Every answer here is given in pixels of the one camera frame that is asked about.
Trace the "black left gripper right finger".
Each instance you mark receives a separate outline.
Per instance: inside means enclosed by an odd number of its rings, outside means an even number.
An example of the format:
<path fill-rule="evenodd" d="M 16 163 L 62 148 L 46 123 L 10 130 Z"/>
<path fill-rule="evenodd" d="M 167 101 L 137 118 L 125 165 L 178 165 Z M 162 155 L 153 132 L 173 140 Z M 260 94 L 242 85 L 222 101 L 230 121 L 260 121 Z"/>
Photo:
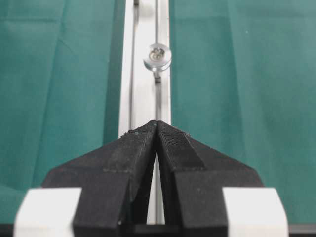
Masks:
<path fill-rule="evenodd" d="M 223 187 L 261 187 L 253 168 L 157 121 L 164 217 L 185 237 L 226 237 Z"/>

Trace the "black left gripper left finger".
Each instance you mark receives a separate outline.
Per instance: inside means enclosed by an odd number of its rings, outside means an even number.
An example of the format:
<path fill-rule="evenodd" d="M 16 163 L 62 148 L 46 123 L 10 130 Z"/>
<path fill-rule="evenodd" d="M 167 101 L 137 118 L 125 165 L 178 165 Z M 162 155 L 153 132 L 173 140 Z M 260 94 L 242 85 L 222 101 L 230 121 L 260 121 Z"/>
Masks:
<path fill-rule="evenodd" d="M 120 224 L 145 224 L 156 157 L 156 121 L 51 169 L 44 188 L 80 187 L 77 237 L 117 237 Z"/>

